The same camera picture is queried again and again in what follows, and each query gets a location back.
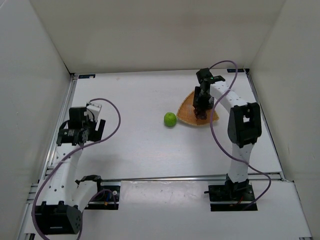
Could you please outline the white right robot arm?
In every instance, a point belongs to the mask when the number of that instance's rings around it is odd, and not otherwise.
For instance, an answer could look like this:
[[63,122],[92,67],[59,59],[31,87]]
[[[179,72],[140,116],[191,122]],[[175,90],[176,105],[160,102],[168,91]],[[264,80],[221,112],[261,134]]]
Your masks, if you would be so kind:
[[228,86],[226,80],[214,76],[209,68],[196,72],[199,85],[194,89],[193,107],[197,120],[206,120],[207,111],[220,103],[229,113],[227,135],[232,142],[232,162],[226,175],[225,187],[230,194],[247,190],[248,166],[254,144],[262,134],[258,103],[249,103]]

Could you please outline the woven bamboo fruit bowl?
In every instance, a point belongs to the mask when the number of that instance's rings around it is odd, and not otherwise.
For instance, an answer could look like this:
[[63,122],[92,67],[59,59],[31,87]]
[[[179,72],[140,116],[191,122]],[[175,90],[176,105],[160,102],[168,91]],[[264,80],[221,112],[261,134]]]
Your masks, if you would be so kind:
[[182,102],[178,111],[176,113],[176,117],[178,120],[183,122],[184,124],[193,126],[193,127],[203,127],[210,124],[210,115],[211,110],[207,110],[207,119],[197,119],[194,113],[193,100],[194,100],[195,91],[192,91]]

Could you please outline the green fake apple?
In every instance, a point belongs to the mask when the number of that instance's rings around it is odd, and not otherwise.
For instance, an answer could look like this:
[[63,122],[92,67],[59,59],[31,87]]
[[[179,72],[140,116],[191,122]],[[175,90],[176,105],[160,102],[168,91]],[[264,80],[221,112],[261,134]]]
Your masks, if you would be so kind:
[[172,128],[177,124],[177,117],[172,112],[167,112],[163,118],[164,125],[168,128]]

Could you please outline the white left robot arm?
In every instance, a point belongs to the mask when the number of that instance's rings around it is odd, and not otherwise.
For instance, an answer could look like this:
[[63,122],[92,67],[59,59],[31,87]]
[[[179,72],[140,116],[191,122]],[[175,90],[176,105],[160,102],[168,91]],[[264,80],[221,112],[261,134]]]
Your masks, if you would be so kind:
[[106,121],[99,119],[101,109],[98,103],[71,107],[69,119],[59,127],[56,145],[62,159],[37,190],[31,210],[34,228],[44,240],[52,235],[78,235],[83,210],[100,191],[99,175],[76,179],[76,170],[84,148],[103,140]]

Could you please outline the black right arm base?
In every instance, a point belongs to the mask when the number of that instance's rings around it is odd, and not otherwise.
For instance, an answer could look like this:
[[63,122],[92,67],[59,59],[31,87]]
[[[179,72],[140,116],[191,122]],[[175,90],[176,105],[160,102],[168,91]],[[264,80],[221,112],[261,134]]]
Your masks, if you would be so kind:
[[226,185],[209,185],[204,194],[209,197],[211,212],[254,212],[258,210],[256,203],[250,205],[255,200],[251,184],[247,188],[233,193],[227,189]]

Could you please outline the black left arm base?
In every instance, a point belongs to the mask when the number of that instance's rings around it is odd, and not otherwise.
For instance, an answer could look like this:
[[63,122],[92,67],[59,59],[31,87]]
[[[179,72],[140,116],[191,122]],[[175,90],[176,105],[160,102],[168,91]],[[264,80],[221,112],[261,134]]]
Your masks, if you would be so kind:
[[112,181],[103,181],[102,189],[108,189],[96,196],[85,208],[86,210],[108,210],[115,211],[119,209],[121,183]]

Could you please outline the dark red fake grapes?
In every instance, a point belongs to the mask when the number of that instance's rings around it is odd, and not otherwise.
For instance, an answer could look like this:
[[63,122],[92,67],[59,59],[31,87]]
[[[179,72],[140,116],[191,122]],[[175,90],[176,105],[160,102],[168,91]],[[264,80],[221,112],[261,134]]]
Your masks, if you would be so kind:
[[206,112],[206,110],[203,110],[203,109],[195,108],[194,115],[197,120],[206,120],[207,119],[207,112]]

